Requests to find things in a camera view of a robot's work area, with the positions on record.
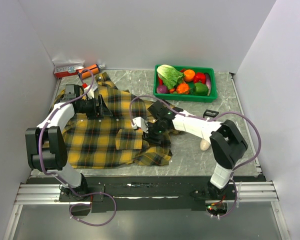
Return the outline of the yellow plaid shirt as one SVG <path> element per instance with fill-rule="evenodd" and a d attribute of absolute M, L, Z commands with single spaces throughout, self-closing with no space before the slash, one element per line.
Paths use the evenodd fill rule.
<path fill-rule="evenodd" d="M 148 111 L 150 100 L 132 101 L 135 95 L 119 90 L 111 80 L 96 79 L 95 96 L 102 95 L 112 117 L 88 119 L 77 113 L 62 131 L 68 163 L 76 169 L 106 169 L 121 165 L 167 166 L 172 158 L 170 132 L 162 143 L 154 145 L 143 139 L 141 129 L 134 130 L 130 117 L 153 120 Z"/>

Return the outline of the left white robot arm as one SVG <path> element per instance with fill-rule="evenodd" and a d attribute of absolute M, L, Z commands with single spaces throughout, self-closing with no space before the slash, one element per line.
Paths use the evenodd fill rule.
<path fill-rule="evenodd" d="M 102 95 L 93 96 L 94 86 L 67 84 L 63 97 L 53 106 L 46 119 L 25 131 L 29 167 L 56 178 L 62 185 L 61 191 L 71 194 L 77 201 L 89 196 L 89 188 L 83 174 L 68 163 L 62 131 L 75 114 L 85 114 L 89 120 L 113 116 Z"/>

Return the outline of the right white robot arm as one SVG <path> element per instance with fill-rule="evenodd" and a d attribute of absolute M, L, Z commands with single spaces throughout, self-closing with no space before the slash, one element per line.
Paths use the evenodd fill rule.
<path fill-rule="evenodd" d="M 169 130 L 201 138 L 208 148 L 212 148 L 216 161 L 214 172 L 207 183 L 208 193 L 216 200 L 225 195 L 236 163 L 248 149 L 248 144 L 235 123 L 228 119 L 224 122 L 210 121 L 182 108 L 168 107 L 167 103 L 160 101 L 154 102 L 148 111 L 155 122 L 135 117 L 132 127 L 142 129 L 144 140 L 155 145 L 163 142 L 163 133 Z"/>

